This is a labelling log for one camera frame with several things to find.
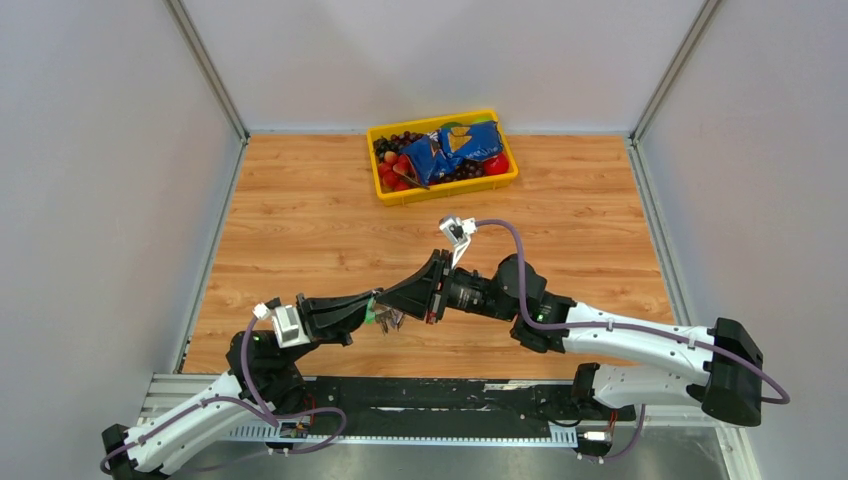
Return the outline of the large metal keyring with keys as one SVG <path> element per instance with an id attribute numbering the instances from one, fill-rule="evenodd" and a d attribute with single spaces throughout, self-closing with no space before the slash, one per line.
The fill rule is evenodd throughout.
<path id="1" fill-rule="evenodd" d="M 393 308 L 377 310 L 375 312 L 375 323 L 380 327 L 384 335 L 387 335 L 390 331 L 400 330 L 405 318 L 405 313 Z"/>

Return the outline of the green tagged key bunch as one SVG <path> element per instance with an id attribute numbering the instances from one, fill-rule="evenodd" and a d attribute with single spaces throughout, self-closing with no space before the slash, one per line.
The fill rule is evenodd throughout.
<path id="1" fill-rule="evenodd" d="M 375 324 L 377 321 L 377 312 L 376 312 L 376 302 L 374 299 L 370 299 L 367 303 L 365 310 L 364 323 L 366 325 Z"/>

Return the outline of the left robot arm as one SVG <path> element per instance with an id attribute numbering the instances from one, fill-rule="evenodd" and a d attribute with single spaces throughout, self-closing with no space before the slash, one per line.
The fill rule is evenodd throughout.
<path id="1" fill-rule="evenodd" d="M 101 472 L 113 479 L 167 479 L 250 419 L 272 428 L 290 423 L 299 433 L 313 427 L 316 417 L 334 415 L 338 426 L 316 446 L 328 447 L 346 429 L 348 416 L 337 406 L 315 403 L 296 363 L 321 345 L 351 344 L 381 293 L 257 304 L 247 327 L 233 337 L 225 373 L 154 420 L 103 431 Z"/>

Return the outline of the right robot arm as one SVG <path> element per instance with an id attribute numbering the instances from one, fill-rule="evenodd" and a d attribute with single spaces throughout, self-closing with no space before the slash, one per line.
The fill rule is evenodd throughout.
<path id="1" fill-rule="evenodd" d="M 718 318 L 711 327 L 657 324 L 553 294 L 520 254 L 502 260 L 492 278 L 453 264 L 436 250 L 415 274 L 376 297 L 407 316 L 436 323 L 448 309 L 509 321 L 510 335 L 537 353 L 595 354 L 627 367 L 582 364 L 571 403 L 584 417 L 643 405 L 697 406 L 719 421 L 762 421 L 763 354 L 745 327 Z"/>

